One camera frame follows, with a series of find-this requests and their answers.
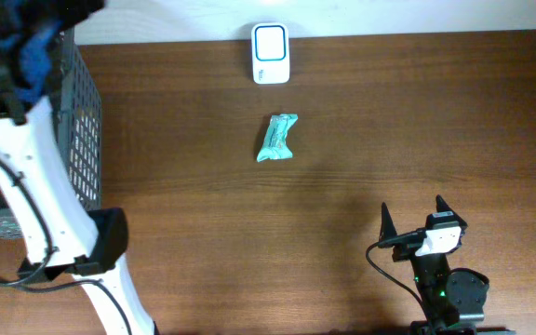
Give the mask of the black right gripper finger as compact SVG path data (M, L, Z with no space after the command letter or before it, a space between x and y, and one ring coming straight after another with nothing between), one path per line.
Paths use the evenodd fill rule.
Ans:
M385 202L382 202L381 210L381 229L379 233L380 242L386 241L397 236L397 231L395 229L393 219Z
M454 211L449 205L448 203L444 200L444 198L438 194L436 197L435 197L435 207L436 207L436 210L438 212L447 212L447 211L451 211L453 216L455 217L456 221L459 223L459 225L461 227L465 227L466 226L466 221L460 217L458 215L458 213L456 211Z

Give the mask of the teal wet wipes packet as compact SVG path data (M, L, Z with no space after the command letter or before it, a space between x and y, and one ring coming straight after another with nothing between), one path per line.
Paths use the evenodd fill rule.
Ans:
M293 157L293 152L288 148L287 137L289 130L298 121L296 114L272 115L269 126L258 152L256 161L285 160Z

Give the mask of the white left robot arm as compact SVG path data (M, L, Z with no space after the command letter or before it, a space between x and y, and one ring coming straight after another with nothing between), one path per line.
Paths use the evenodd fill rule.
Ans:
M57 291L71 276L110 334L155 334L127 267L121 208L83 208L54 136L47 77L51 43L103 8L101 1L0 1L0 191L27 254L1 288Z

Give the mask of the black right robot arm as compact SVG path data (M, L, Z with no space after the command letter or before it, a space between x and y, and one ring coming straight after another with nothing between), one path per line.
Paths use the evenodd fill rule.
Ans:
M443 199L435 198L435 212L425 225L400 234L386 204L382 204L382 222L377 242L368 247L366 259L381 275L406 290L419 304L425 319L413 321L408 334L511 334L507 328L480 328L489 279L468 268L449 267L447 256L462 246L468 227ZM375 264L370 257L374 248L390 248L394 262L409 261L416 288L411 289Z

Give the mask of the white barcode scanner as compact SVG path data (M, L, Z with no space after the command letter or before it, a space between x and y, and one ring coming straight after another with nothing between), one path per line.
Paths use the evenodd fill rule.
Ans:
M290 79L288 28L278 22L256 24L251 30L253 80L258 85L284 84Z

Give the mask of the dark grey plastic basket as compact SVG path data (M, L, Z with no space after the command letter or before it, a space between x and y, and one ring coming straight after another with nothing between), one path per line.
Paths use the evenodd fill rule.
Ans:
M53 128L75 195L85 210L101 207L101 97L68 30L54 42L48 86ZM0 193L0 238L21 237L20 227Z

